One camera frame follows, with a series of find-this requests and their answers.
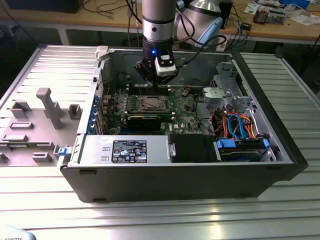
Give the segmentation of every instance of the power cable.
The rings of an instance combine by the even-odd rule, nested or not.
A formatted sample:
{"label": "power cable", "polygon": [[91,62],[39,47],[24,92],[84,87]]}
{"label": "power cable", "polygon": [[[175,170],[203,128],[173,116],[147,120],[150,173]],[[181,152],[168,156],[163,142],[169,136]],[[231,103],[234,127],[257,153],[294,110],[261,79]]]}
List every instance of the power cable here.
{"label": "power cable", "polygon": [[[136,15],[138,15],[138,4],[137,4],[137,1],[135,1],[135,13]],[[138,21],[135,20],[135,24],[136,24],[136,40],[137,40],[137,44],[138,44],[138,48],[140,47],[140,43],[139,43],[139,24],[138,24]]]}
{"label": "power cable", "polygon": [[[91,10],[91,9],[86,8],[86,4],[89,3],[90,1],[91,1],[91,0],[86,0],[86,1],[83,3],[82,7],[83,7],[84,10],[86,10],[86,11],[88,11],[88,12],[91,12],[91,13],[107,13],[107,12],[111,12],[111,11],[114,11],[114,10],[117,10],[117,9],[120,9],[120,8],[124,8],[125,6],[127,6],[127,5],[122,5],[122,6],[115,7],[115,8],[113,8],[113,9],[108,9],[108,10],[103,10],[103,11],[94,11],[94,10]],[[115,2],[114,2],[114,3],[102,4],[102,5],[100,5],[98,8],[100,8],[100,7],[104,6],[104,5],[110,5],[110,4],[115,4]]]}
{"label": "power cable", "polygon": [[135,14],[133,8],[131,7],[131,5],[130,5],[130,3],[129,3],[129,0],[125,0],[125,2],[126,2],[128,8],[129,8],[130,12],[132,13],[132,15],[135,17],[135,19],[136,19],[140,24],[142,24],[142,21],[139,19],[139,17],[137,16],[137,14]]}
{"label": "power cable", "polygon": [[188,40],[190,40],[190,39],[193,38],[193,36],[196,34],[196,28],[195,28],[194,24],[189,20],[189,18],[187,18],[186,15],[184,15],[184,14],[181,12],[180,7],[179,7],[178,4],[176,4],[176,10],[177,10],[178,13],[181,15],[181,19],[184,18],[184,19],[191,25],[191,27],[192,27],[192,33],[191,33],[191,35],[189,35],[189,34],[188,34],[188,31],[187,31],[187,29],[186,29],[186,26],[184,26],[184,31],[185,31],[187,37],[185,37],[185,38],[183,38],[183,39],[181,39],[181,40],[177,40],[177,41],[175,41],[175,42],[173,43],[173,44],[181,44],[181,43],[184,43],[184,42],[186,42],[186,41],[188,41]]}
{"label": "power cable", "polygon": [[205,48],[205,46],[210,43],[213,39],[217,39],[217,38],[223,38],[223,41],[218,42],[217,44],[212,45],[212,47],[216,47],[219,46],[221,44],[224,44],[227,41],[227,38],[224,35],[216,35],[216,36],[212,36],[210,37],[201,47],[200,49],[194,54],[194,56],[192,58],[190,58],[189,60],[184,62],[184,65],[189,64],[190,62],[192,62],[200,53],[201,51]]}

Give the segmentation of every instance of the sticker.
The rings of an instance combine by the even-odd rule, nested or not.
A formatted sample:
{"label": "sticker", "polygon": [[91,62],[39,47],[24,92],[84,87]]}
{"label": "sticker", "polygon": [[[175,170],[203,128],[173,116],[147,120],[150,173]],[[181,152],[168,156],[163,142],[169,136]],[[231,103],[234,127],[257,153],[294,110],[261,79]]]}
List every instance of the sticker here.
{"label": "sticker", "polygon": [[115,138],[110,136],[102,136],[100,137],[100,143],[101,144],[112,144],[114,142]]}
{"label": "sticker", "polygon": [[146,140],[114,140],[112,162],[115,164],[146,163],[147,141]]}

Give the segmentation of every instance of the metal frame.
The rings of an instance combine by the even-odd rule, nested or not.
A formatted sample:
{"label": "metal frame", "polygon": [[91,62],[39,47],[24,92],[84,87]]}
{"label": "metal frame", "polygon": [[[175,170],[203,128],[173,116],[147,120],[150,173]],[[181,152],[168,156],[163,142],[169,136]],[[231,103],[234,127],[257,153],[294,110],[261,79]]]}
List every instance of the metal frame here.
{"label": "metal frame", "polygon": [[[117,32],[126,33],[128,29],[126,27],[116,27],[116,26],[96,26],[96,25],[77,25],[77,24],[64,24],[64,23],[46,23],[46,22],[31,22],[31,21],[19,21],[19,24],[23,27],[31,28],[47,28],[47,29],[57,29],[62,45],[70,45],[70,40],[68,38],[67,30],[85,30],[85,31],[101,31],[101,32]],[[15,26],[17,25],[11,20],[0,20],[0,25]],[[130,33],[137,33],[136,27],[130,28]],[[234,38],[238,39],[239,35],[234,34],[223,34],[227,39]],[[272,43],[288,43],[288,44],[307,44],[313,45],[315,40],[305,40],[305,39],[292,39],[292,38],[281,38],[281,37],[267,37],[267,36],[248,36],[250,41],[262,41],[262,42],[272,42]]]}

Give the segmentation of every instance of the table leg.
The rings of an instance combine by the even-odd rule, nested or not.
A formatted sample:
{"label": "table leg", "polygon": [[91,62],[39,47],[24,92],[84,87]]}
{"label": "table leg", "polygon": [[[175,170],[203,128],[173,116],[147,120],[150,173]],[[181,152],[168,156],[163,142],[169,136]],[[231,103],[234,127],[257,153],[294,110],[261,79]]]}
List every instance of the table leg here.
{"label": "table leg", "polygon": [[58,30],[58,32],[59,32],[59,36],[60,36],[62,45],[70,45],[66,28],[63,27],[63,26],[59,26],[59,27],[57,28],[57,30]]}

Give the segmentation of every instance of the metal slotted surface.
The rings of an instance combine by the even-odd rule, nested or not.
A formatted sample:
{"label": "metal slotted surface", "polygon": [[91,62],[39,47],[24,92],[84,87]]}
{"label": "metal slotted surface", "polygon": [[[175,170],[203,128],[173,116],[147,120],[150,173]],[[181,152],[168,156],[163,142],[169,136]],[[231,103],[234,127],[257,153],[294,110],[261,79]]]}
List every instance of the metal slotted surface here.
{"label": "metal slotted surface", "polygon": [[48,45],[38,48],[16,78],[15,88],[0,110],[0,135],[8,126],[15,101],[27,101],[32,109],[44,108],[36,97],[38,88],[50,88],[51,98],[62,109],[70,104],[84,107],[96,64],[96,47],[73,47]]}
{"label": "metal slotted surface", "polygon": [[[264,61],[268,63],[261,63],[263,66],[283,70],[275,60]],[[270,92],[304,92],[294,80],[291,83],[288,88],[281,84],[276,88],[272,84],[261,86]],[[281,118],[300,120],[298,108],[292,107],[296,110],[292,112],[288,104],[278,103],[278,96],[272,98]],[[306,109],[304,116],[313,116],[315,122],[319,119],[316,107],[301,109]],[[2,167],[0,221],[29,230],[38,240],[318,240],[319,153],[306,142],[311,143],[310,130],[289,131],[293,137],[302,136],[299,147],[310,166],[293,180],[270,187],[259,198],[83,203],[56,167]],[[317,134],[312,136],[318,141]]]}

